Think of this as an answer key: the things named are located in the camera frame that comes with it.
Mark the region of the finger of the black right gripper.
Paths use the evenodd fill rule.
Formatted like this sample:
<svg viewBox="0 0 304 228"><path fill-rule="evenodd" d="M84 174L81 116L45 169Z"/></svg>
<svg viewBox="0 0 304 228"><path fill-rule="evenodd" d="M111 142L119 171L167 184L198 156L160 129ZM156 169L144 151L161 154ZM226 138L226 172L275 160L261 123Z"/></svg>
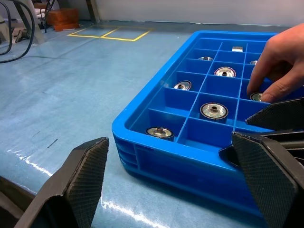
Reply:
<svg viewBox="0 0 304 228"><path fill-rule="evenodd" d="M304 97L271 103L245 122L272 131L304 130Z"/></svg>

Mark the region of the person's bare hand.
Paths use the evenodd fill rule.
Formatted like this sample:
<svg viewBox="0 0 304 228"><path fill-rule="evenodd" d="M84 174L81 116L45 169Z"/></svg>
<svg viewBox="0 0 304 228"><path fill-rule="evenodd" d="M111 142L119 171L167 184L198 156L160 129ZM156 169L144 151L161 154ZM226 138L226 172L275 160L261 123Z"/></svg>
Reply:
<svg viewBox="0 0 304 228"><path fill-rule="evenodd" d="M304 23L271 37L252 71L247 94L260 90L265 78L272 84L261 101L272 103L304 86Z"/></svg>

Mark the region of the grey metal stand leg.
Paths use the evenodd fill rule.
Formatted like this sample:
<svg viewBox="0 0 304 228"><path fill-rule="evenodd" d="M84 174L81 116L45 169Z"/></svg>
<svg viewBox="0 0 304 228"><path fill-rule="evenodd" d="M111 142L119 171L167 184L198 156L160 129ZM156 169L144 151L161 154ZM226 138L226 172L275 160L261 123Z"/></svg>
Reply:
<svg viewBox="0 0 304 228"><path fill-rule="evenodd" d="M31 33L33 28L35 28L33 43L34 44L44 43L45 38L39 28L38 21L36 20L36 11L35 11L32 0L18 0L18 1L22 2L30 10L30 13L29 13L22 4L14 3L27 31L29 33Z"/></svg>
<svg viewBox="0 0 304 228"><path fill-rule="evenodd" d="M99 23L100 17L97 9L96 0L85 0L88 7L90 19L93 23Z"/></svg>

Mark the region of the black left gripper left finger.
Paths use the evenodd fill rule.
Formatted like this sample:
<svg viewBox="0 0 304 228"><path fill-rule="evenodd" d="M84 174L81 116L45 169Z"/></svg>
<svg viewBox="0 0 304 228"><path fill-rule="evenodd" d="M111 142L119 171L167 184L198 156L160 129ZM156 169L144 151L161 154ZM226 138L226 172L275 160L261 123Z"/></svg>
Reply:
<svg viewBox="0 0 304 228"><path fill-rule="evenodd" d="M102 193L107 137L75 147L14 228L90 228Z"/></svg>

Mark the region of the orange wooden box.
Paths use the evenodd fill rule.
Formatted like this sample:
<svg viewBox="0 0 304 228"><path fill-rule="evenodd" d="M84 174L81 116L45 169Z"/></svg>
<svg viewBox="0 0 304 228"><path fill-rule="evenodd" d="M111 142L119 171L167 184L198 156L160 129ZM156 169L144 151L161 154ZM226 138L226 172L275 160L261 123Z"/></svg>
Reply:
<svg viewBox="0 0 304 228"><path fill-rule="evenodd" d="M47 15L47 23L51 25L56 32L78 29L79 13L76 8L62 8L52 10Z"/></svg>

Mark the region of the blue compartment tray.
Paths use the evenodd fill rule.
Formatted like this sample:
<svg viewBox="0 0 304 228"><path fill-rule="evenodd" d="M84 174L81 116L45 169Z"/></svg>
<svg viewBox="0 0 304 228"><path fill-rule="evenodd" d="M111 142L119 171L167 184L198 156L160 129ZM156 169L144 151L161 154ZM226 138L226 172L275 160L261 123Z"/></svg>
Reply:
<svg viewBox="0 0 304 228"><path fill-rule="evenodd" d="M270 104L252 101L247 85L271 37L256 32L195 32L114 120L112 132L124 168L263 216L242 170L224 162L219 150L232 144L233 132L274 132L245 122ZM232 52L233 46L244 50ZM220 67L233 68L236 77L213 75ZM191 81L189 91L173 88L183 80ZM226 123L200 119L205 103L224 105L229 112ZM150 127L172 130L174 141L147 135Z"/></svg>

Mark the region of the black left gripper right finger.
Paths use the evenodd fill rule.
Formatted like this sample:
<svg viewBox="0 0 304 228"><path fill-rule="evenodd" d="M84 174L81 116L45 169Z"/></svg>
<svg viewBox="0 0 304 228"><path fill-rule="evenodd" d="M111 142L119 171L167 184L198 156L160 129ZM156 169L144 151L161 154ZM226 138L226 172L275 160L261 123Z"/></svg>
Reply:
<svg viewBox="0 0 304 228"><path fill-rule="evenodd" d="M233 132L218 153L242 170L265 220L304 220L304 131Z"/></svg>

